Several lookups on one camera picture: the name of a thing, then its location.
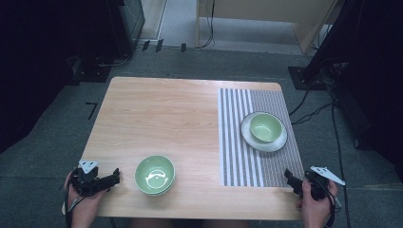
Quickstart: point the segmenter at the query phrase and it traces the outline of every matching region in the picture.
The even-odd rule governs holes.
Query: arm
[[[76,200],[79,195],[72,185],[67,186],[68,178],[70,173],[67,175],[65,180],[65,189],[68,187],[68,199],[67,199],[67,209],[70,208],[71,204]],[[98,207],[101,202],[102,197],[106,193],[106,190],[95,194],[91,198],[85,198],[80,203],[78,203],[72,213],[72,228],[88,228],[90,227],[93,220],[97,216]]]

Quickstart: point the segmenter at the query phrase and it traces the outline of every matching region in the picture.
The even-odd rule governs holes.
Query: light green bowl
[[[281,134],[279,119],[269,113],[255,115],[250,123],[252,135],[260,143],[270,143],[278,139]]]
[[[165,156],[150,156],[137,166],[134,179],[142,192],[147,195],[160,195],[171,187],[175,179],[175,168]]]

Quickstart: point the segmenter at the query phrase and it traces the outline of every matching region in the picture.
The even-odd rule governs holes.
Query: handheld controller
[[[117,168],[112,175],[99,179],[98,166],[85,173],[82,168],[77,168],[71,176],[71,184],[82,197],[92,197],[96,193],[111,188],[120,182],[120,172]]]
[[[300,198],[303,198],[302,192],[302,180],[293,176],[293,173],[286,169],[284,176],[287,178],[287,184],[289,184],[294,189],[294,193],[299,195]],[[321,200],[326,197],[327,194],[327,186],[329,180],[320,176],[318,173],[314,171],[307,170],[305,171],[305,178],[308,179],[308,182],[311,183],[311,196],[314,200]]]

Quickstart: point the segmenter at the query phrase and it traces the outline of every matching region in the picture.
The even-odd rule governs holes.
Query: wooden table
[[[278,84],[114,78],[88,139],[83,160],[99,162],[99,177],[121,170],[99,216],[183,219],[300,219],[291,188],[220,184],[218,88],[280,91]],[[173,161],[176,179],[149,197],[134,182],[150,155]]]

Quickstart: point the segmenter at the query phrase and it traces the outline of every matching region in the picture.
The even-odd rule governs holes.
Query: placemat
[[[226,186],[290,187],[286,168],[303,178],[297,142],[281,91],[220,88],[219,137],[221,184]],[[240,124],[248,114],[277,116],[287,129],[287,143],[276,152],[260,152],[242,137]]]

